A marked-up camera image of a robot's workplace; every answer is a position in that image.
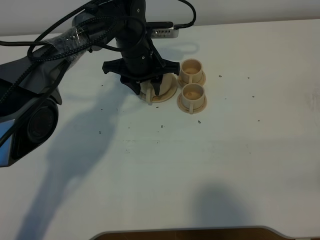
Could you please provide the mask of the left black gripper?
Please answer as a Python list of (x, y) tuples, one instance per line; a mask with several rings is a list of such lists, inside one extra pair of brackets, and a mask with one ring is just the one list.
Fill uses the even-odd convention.
[(140, 95), (140, 83), (151, 79), (154, 94), (158, 96), (162, 75), (180, 73), (180, 64), (163, 59), (149, 37), (146, 37), (134, 49), (122, 52), (121, 56), (120, 59), (105, 61), (102, 70), (105, 74), (120, 75), (121, 83), (129, 87), (136, 95)]

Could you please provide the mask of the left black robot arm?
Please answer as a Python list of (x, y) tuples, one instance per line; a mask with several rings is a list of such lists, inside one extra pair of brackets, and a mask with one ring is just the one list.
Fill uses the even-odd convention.
[[(155, 28), (171, 22), (147, 22), (143, 0), (92, 0), (47, 29), (34, 41), (1, 42), (27, 47), (27, 55), (0, 66), (0, 165), (9, 167), (43, 144), (54, 132), (62, 98), (58, 89), (66, 72), (86, 52), (106, 49), (121, 54), (106, 61), (104, 73), (120, 75), (122, 84), (139, 94), (150, 81), (155, 93), (165, 74), (180, 65), (163, 59), (152, 42)], [(48, 39), (67, 20), (72, 28)]]

